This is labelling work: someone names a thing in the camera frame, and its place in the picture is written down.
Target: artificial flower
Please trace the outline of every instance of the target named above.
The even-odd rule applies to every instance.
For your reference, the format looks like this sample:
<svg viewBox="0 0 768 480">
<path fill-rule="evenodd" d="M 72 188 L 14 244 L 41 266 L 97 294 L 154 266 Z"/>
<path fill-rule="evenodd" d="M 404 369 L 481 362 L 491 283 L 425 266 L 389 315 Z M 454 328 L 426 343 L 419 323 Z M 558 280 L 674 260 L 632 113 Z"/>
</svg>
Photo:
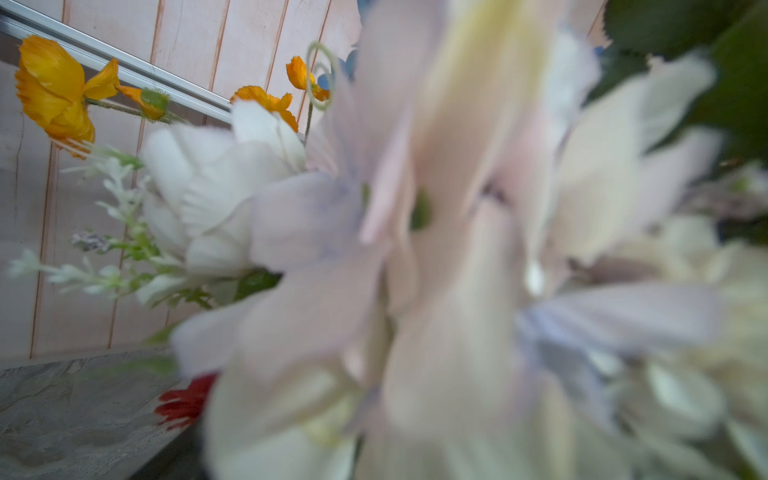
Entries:
<svg viewBox="0 0 768 480">
<path fill-rule="evenodd" d="M 691 188 L 680 212 L 752 220 L 768 212 L 768 172 L 753 161 Z"/>
<path fill-rule="evenodd" d="M 306 64 L 301 57 L 293 57 L 289 64 L 286 64 L 286 71 L 288 72 L 288 80 L 290 83 L 300 89 L 306 90 Z M 310 84 L 312 85 L 312 95 L 319 101 L 328 100 L 330 92 L 324 88 L 321 88 L 315 81 L 315 75 L 310 72 Z"/>
<path fill-rule="evenodd" d="M 216 382 L 217 375 L 205 375 L 198 377 L 186 389 L 168 390 L 160 396 L 158 400 L 163 402 L 154 412 L 164 419 L 161 425 L 169 422 L 174 423 L 168 430 L 183 428 L 203 414 L 203 407 L 208 399 L 208 393 Z"/>
<path fill-rule="evenodd" d="M 715 343 L 645 356 L 613 376 L 622 420 L 678 474 L 725 478 L 690 444 L 716 442 L 724 429 L 764 476 L 757 452 L 768 442 L 768 251 L 720 245 L 710 218 L 681 216 L 623 243 L 603 270 L 617 261 L 663 280 L 709 283 L 727 314 Z"/>
<path fill-rule="evenodd" d="M 235 103 L 235 101 L 239 100 L 259 102 L 259 105 L 266 108 L 267 111 L 278 113 L 293 131 L 299 131 L 299 122 L 297 122 L 296 117 L 288 111 L 290 102 L 293 100 L 293 95 L 285 94 L 282 98 L 273 97 L 272 95 L 267 94 L 263 88 L 250 85 L 242 87 L 240 90 L 236 91 L 235 94 L 232 95 L 230 102 Z"/>
<path fill-rule="evenodd" d="M 118 90 L 135 101 L 141 107 L 151 120 L 157 120 L 165 115 L 168 106 L 168 96 L 156 91 L 144 90 L 143 88 L 128 87 L 127 85 L 118 85 Z"/>
<path fill-rule="evenodd" d="M 81 151 L 95 139 L 85 99 L 117 94 L 118 61 L 113 58 L 86 82 L 82 66 L 55 41 L 31 35 L 19 51 L 16 88 L 24 112 L 53 140 Z"/>
<path fill-rule="evenodd" d="M 252 270 L 248 199 L 304 169 L 303 145 L 279 117 L 253 102 L 232 110 L 232 131 L 179 124 L 144 142 L 141 160 L 152 177 L 144 216 L 184 274 L 156 276 L 137 293 L 143 302 L 187 281 Z"/>
</svg>

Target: metal rail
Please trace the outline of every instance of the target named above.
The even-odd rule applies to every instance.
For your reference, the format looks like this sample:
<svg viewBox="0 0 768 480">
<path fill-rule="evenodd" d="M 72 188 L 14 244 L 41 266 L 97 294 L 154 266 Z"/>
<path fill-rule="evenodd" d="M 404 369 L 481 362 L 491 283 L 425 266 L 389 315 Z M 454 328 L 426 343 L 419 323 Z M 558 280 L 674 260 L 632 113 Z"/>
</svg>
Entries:
<svg viewBox="0 0 768 480">
<path fill-rule="evenodd" d="M 96 71 L 116 58 L 122 83 L 162 91 L 175 103 L 230 123 L 230 102 L 226 98 L 14 0 L 0 0 L 0 32 L 15 38 L 39 35 L 55 40 L 75 60 Z"/>
</svg>

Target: wooden wall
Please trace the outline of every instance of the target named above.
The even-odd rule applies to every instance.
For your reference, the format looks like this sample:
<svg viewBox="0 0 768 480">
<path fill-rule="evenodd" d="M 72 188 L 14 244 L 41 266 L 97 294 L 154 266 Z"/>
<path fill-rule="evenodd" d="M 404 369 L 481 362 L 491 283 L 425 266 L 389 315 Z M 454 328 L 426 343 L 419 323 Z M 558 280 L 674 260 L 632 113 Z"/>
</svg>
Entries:
<svg viewBox="0 0 768 480">
<path fill-rule="evenodd" d="M 310 41 L 317 39 L 345 58 L 360 30 L 356 0 L 22 3 L 226 98 L 247 84 L 278 96 L 293 93 L 291 111 L 301 127 L 308 102 L 288 82 L 285 64 L 294 55 L 303 57 Z M 573 29 L 585 36 L 595 32 L 602 3 L 577 2 Z M 69 243 L 73 233 L 91 228 L 120 237 L 123 232 L 94 204 L 110 201 L 99 180 L 59 174 L 80 160 L 51 148 L 42 129 L 22 114 L 13 78 L 18 54 L 0 53 L 6 61 L 16 58 L 0 61 L 0 265 L 24 248 L 39 252 L 45 263 L 79 264 L 82 254 Z M 91 118 L 98 143 L 127 152 L 136 152 L 152 128 L 129 115 L 96 108 Z M 97 268 L 121 262 L 117 253 L 92 260 Z M 134 345 L 190 311 L 147 310 L 132 299 L 112 301 L 80 292 L 59 295 L 57 287 L 42 278 L 10 280 L 1 275 L 0 359 Z"/>
</svg>

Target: marble surface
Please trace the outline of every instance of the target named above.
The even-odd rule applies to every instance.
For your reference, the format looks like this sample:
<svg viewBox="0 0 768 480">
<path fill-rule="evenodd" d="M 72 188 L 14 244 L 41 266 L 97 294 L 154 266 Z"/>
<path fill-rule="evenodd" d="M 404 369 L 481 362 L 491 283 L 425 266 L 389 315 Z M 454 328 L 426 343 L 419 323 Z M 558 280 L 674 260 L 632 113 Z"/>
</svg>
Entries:
<svg viewBox="0 0 768 480">
<path fill-rule="evenodd" d="M 125 479 L 177 432 L 159 426 L 173 376 L 115 367 L 157 355 L 115 353 L 0 371 L 0 478 Z"/>
</svg>

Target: green leaf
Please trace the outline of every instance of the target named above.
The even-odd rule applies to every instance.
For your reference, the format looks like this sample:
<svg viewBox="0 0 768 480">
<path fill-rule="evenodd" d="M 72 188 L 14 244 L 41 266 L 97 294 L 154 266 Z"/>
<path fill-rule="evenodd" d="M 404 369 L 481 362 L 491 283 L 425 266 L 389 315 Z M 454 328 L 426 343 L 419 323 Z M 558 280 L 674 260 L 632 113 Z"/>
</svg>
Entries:
<svg viewBox="0 0 768 480">
<path fill-rule="evenodd" d="M 177 326 L 179 326 L 181 322 L 172 323 L 169 326 L 165 327 L 161 331 L 155 333 L 153 336 L 149 337 L 145 341 L 143 341 L 144 345 L 167 345 L 168 340 L 170 339 L 170 334 L 176 329 Z"/>
<path fill-rule="evenodd" d="M 274 288 L 282 277 L 281 273 L 271 273 L 267 269 L 259 268 L 240 279 L 240 282 L 237 283 L 237 291 L 233 301 L 236 302 L 254 293 Z"/>
<path fill-rule="evenodd" d="M 605 33 L 622 48 L 676 58 L 712 44 L 755 1 L 608 0 Z"/>
<path fill-rule="evenodd" d="M 421 230 L 432 221 L 432 202 L 427 196 L 426 190 L 419 189 L 416 195 L 416 205 L 411 212 L 411 231 Z"/>
<path fill-rule="evenodd" d="M 741 238 L 754 245 L 768 245 L 768 215 L 749 221 L 724 220 L 717 225 L 717 232 L 723 241 Z"/>
<path fill-rule="evenodd" d="M 175 374 L 178 369 L 178 364 L 173 356 L 155 355 L 146 359 L 131 360 L 117 366 L 100 369 L 89 376 L 98 378 L 141 371 L 148 371 L 159 376 L 169 376 Z"/>
<path fill-rule="evenodd" d="M 756 3 L 712 45 L 720 72 L 714 88 L 701 96 L 688 124 L 725 129 L 729 155 L 751 157 L 768 151 L 768 2 Z"/>
<path fill-rule="evenodd" d="M 608 46 L 600 54 L 600 66 L 603 76 L 600 83 L 589 92 L 587 103 L 607 94 L 632 75 L 648 71 L 644 54 L 621 48 L 616 44 Z"/>
</svg>

